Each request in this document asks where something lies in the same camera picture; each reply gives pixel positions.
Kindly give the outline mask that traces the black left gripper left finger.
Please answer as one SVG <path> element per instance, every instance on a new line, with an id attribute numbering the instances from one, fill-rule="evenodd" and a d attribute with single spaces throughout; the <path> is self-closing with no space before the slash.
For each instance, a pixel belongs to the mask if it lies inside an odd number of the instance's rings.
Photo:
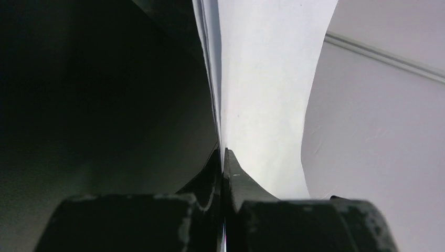
<path id="1" fill-rule="evenodd" d="M 174 194 L 81 195 L 62 201 L 35 251 L 220 251 L 221 161 Z"/>

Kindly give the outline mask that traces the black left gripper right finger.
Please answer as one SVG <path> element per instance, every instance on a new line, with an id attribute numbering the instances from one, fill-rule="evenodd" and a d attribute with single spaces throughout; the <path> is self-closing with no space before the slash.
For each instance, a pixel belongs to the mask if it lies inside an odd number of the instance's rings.
<path id="1" fill-rule="evenodd" d="M 368 201 L 280 200 L 225 149 L 223 192 L 228 251 L 397 251 L 381 212 Z"/>

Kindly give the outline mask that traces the white paper stack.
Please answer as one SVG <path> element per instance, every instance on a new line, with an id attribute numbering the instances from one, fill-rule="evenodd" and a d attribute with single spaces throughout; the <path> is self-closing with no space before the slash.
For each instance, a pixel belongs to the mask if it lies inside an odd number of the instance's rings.
<path id="1" fill-rule="evenodd" d="M 309 198 L 304 120 L 337 1 L 193 1 L 218 142 L 280 199 Z"/>

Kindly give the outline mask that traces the blue black file folder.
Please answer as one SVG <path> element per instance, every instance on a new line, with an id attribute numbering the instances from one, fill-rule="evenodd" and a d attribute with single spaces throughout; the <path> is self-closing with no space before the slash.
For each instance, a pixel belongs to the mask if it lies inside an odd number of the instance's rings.
<path id="1" fill-rule="evenodd" d="M 191 1 L 1 1 L 1 251 L 69 196 L 178 191 L 216 142 Z"/>

